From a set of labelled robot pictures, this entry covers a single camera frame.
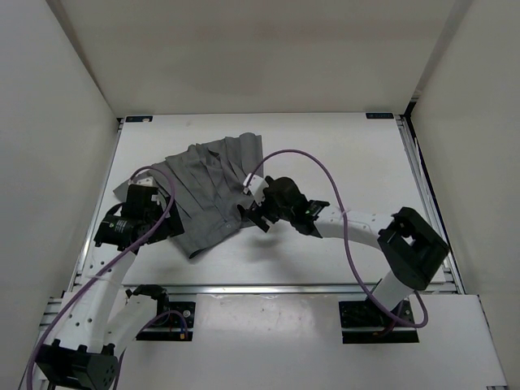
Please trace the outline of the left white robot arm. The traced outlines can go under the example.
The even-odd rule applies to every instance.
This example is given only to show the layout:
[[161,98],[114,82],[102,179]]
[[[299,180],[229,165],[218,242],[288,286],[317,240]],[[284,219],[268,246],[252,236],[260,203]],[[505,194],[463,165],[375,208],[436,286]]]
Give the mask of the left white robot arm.
[[139,249],[184,233],[174,195],[162,196],[151,181],[128,186],[124,201],[111,207],[94,236],[109,246],[112,259],[92,259],[82,283],[61,306],[38,341],[31,366],[53,387],[114,389],[128,344],[150,325],[171,315],[169,299],[157,284],[127,290],[128,303],[112,314],[124,276]]

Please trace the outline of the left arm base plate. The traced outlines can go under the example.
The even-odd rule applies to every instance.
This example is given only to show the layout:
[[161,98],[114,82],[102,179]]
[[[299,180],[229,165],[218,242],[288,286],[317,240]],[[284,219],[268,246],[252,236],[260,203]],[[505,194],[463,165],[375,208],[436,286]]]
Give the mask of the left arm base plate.
[[179,341],[193,340],[195,301],[171,301],[168,291],[158,285],[142,284],[133,291],[127,291],[128,297],[150,297],[156,302],[156,316],[151,324],[143,328],[136,336],[141,341]]

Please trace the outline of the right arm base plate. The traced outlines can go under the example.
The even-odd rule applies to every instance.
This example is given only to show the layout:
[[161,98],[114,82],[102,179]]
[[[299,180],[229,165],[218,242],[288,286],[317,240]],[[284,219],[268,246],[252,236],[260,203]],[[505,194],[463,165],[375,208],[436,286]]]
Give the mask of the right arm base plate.
[[369,301],[340,301],[339,316],[344,345],[417,344],[418,331],[392,325],[392,319]]

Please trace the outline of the grey pleated skirt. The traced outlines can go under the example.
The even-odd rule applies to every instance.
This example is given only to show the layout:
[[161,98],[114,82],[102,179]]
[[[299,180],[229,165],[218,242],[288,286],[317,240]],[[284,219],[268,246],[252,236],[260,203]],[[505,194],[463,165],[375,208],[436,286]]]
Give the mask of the grey pleated skirt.
[[153,165],[174,182],[184,233],[173,241],[188,258],[254,225],[245,217],[252,199],[243,183],[262,159],[262,137],[246,132],[190,145]]

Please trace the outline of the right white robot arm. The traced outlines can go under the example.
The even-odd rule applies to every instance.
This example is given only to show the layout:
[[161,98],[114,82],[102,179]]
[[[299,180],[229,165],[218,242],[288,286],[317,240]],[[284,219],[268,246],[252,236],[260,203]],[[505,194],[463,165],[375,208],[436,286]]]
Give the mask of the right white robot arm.
[[389,319],[405,327],[398,309],[412,293],[427,289],[449,254],[449,246],[414,209],[395,214],[367,214],[342,210],[327,201],[309,200],[288,177],[246,176],[244,191],[253,198],[246,217],[264,232],[280,220],[304,236],[341,239],[379,250],[390,271],[369,292],[365,315],[373,324]]

